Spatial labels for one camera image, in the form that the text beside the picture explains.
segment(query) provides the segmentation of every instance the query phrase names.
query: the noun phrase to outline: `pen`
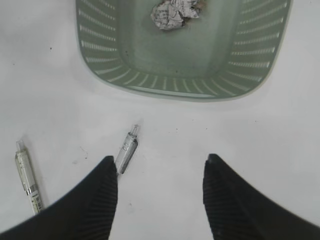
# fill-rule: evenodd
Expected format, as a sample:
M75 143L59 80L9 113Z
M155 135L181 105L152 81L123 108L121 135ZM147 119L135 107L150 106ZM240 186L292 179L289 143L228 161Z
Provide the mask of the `pen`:
M15 163L18 169L22 186L31 202L33 213L36 215L42 211L43 204L39 189L31 168L29 154L22 140L16 142Z
M115 160L118 177L125 173L128 164L138 147L139 125L134 125L132 130L127 134L120 152Z

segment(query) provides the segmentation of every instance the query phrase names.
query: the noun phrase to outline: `white floor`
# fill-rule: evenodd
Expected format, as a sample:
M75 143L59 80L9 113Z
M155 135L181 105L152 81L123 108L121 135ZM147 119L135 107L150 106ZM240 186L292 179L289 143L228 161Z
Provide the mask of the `white floor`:
M119 183L111 239L212 239L202 205L209 153L320 226L320 1L294 1L260 89L213 103L101 83L79 54L74 11L73 0L0 2L0 231L32 216L14 163L18 139L49 206L116 155L135 123L140 146Z

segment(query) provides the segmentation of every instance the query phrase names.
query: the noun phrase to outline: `newspaper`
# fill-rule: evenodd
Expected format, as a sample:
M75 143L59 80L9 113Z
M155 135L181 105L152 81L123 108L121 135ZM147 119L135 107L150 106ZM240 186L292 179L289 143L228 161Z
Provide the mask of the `newspaper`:
M198 19L199 0L164 0L152 9L151 19L161 30L182 28L186 19Z

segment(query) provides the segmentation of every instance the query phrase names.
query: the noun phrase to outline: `green plastic trash bin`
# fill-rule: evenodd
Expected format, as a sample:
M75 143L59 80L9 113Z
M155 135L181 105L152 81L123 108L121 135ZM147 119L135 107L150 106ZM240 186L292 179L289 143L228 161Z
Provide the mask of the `green plastic trash bin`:
M291 0L206 0L200 19L159 30L160 0L76 0L83 59L102 81L179 99L244 95L268 76Z

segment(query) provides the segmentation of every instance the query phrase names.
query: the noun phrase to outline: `pen clip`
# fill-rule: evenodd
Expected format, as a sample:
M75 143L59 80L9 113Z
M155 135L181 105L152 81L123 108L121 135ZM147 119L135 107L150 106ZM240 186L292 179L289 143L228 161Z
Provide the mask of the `pen clip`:
M24 183L23 177L22 177L22 171L21 171L20 162L18 160L18 155L17 154L15 154L14 159L15 159L16 168L18 169L18 173L20 175L20 180L21 180L21 183L22 183L22 187L26 191L27 189L26 189L26 185Z

